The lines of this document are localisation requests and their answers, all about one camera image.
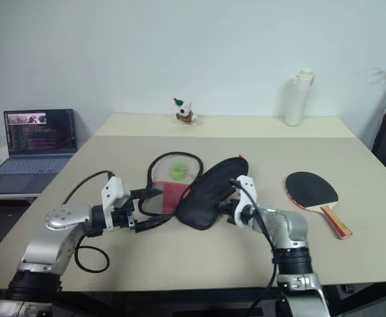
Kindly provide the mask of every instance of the laptop keyboard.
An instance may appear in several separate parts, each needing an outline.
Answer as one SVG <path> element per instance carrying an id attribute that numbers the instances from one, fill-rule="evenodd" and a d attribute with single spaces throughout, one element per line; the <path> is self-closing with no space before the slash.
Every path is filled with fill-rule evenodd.
<path id="1" fill-rule="evenodd" d="M 0 175 L 57 174 L 69 159 L 69 157 L 10 159 L 0 166 Z"/>

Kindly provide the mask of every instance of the table tennis racket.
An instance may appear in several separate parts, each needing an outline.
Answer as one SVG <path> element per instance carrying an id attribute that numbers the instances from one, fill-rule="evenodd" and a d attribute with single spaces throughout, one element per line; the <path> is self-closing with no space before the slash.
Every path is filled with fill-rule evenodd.
<path id="1" fill-rule="evenodd" d="M 332 210 L 338 202 L 338 194 L 322 177 L 309 172 L 292 173 L 285 180 L 285 188 L 289 198 L 298 207 L 323 214 L 340 239 L 352 235 Z"/>

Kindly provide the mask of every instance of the plush dog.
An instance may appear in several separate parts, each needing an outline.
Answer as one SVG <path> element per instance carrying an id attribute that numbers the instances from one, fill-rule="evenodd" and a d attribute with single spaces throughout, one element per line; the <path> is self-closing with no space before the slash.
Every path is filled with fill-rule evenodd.
<path id="1" fill-rule="evenodd" d="M 197 119 L 197 116 L 191 111 L 191 102 L 184 102 L 180 99 L 174 98 L 177 106 L 176 118 L 183 123 L 191 123 Z"/>

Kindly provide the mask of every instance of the laptop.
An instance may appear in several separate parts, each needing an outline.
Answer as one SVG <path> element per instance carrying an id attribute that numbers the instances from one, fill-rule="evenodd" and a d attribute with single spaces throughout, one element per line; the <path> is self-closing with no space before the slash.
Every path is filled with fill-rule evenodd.
<path id="1" fill-rule="evenodd" d="M 4 111 L 0 194 L 40 194 L 77 151 L 74 110 Z"/>

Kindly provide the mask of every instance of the white plastic bottle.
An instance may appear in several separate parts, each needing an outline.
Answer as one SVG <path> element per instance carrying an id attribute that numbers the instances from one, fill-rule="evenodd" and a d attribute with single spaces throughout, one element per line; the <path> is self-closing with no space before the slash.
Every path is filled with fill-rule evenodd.
<path id="1" fill-rule="evenodd" d="M 295 76 L 286 107 L 286 124 L 292 127 L 300 124 L 313 78 L 314 73 L 311 69 L 302 69 Z"/>

